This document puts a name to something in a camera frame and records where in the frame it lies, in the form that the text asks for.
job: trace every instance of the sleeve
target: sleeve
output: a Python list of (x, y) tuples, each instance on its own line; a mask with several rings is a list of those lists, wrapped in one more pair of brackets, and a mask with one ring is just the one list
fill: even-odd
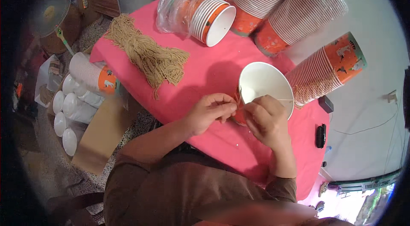
[(266, 192), (279, 201), (296, 203), (296, 180), (276, 177), (266, 186)]
[(119, 156), (105, 185), (104, 219), (106, 225), (121, 225), (142, 182), (149, 174), (149, 168), (135, 160)]

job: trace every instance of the wire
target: wire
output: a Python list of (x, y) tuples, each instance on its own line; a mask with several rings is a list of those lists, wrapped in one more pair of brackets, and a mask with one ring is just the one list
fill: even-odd
[(392, 146), (392, 140), (393, 140), (394, 129), (396, 128), (397, 116), (396, 116), (396, 121), (394, 121), (394, 126), (393, 126), (392, 137), (390, 138), (390, 145), (389, 145), (389, 150), (387, 151), (387, 157), (386, 157), (385, 169), (384, 169), (383, 174), (385, 174), (385, 173), (386, 173), (387, 162), (388, 162), (388, 160), (389, 160), (389, 152), (390, 152), (390, 147)]
[(397, 111), (396, 111), (396, 113), (395, 113), (388, 121), (386, 121), (386, 122), (384, 122), (383, 124), (380, 124), (380, 125), (378, 125), (378, 126), (374, 126), (374, 127), (371, 127), (371, 128), (367, 128), (367, 129), (365, 129), (365, 130), (357, 131), (357, 132), (355, 132), (355, 133), (344, 133), (344, 132), (337, 131), (337, 130), (335, 130), (335, 129), (333, 129), (333, 131), (338, 132), (338, 133), (347, 134), (347, 135), (351, 136), (351, 135), (354, 135), (354, 134), (356, 134), (356, 133), (361, 133), (361, 132), (364, 132), (364, 131), (367, 131), (367, 130), (375, 129), (375, 128), (377, 128), (377, 127), (379, 127), (379, 126), (382, 126), (382, 125), (386, 124), (387, 122), (391, 121), (391, 120), (393, 119), (393, 117), (396, 116), (396, 114), (397, 114), (397, 112), (398, 112), (398, 105), (396, 104), (396, 106), (397, 106)]

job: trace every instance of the person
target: person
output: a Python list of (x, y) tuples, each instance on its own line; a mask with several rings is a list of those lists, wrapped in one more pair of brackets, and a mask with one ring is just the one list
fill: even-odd
[[(236, 111), (232, 97), (207, 95), (184, 118), (128, 142), (118, 153), (106, 183), (106, 225), (275, 225), (284, 220), (289, 225), (352, 225), (336, 218), (317, 219), (312, 208), (294, 204), (296, 160), (287, 117), (281, 103), (269, 95), (243, 107), (250, 131), (273, 151), (265, 189), (207, 156), (168, 154), (204, 133), (213, 122), (225, 123)], [(299, 212), (289, 215), (288, 210), (282, 213), (277, 205), (291, 203), (297, 211), (303, 210), (301, 206), (309, 209), (309, 217), (298, 217)], [(201, 210), (207, 205), (213, 212)]]

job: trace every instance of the hand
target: hand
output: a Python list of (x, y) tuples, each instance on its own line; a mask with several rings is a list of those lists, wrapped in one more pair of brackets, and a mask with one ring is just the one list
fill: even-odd
[(236, 109), (236, 102), (229, 95), (206, 95), (192, 107), (182, 120), (188, 126), (191, 134), (198, 136), (204, 133), (215, 120), (219, 120), (221, 124), (225, 123), (230, 116), (235, 115)]
[(275, 152), (291, 149), (284, 106), (270, 95), (245, 104), (245, 120), (253, 135)]

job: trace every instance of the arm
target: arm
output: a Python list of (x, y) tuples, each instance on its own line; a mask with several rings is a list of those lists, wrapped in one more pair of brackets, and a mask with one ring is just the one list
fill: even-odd
[(204, 96), (184, 118), (131, 140), (119, 156), (126, 156), (145, 165), (155, 164), (182, 142), (204, 133), (215, 120), (225, 123), (235, 114), (236, 109), (237, 105), (229, 95)]
[(273, 151), (267, 184), (275, 176), (295, 178), (296, 160), (287, 131), (285, 108), (278, 100), (265, 95), (246, 104), (244, 110), (246, 123), (252, 133)]

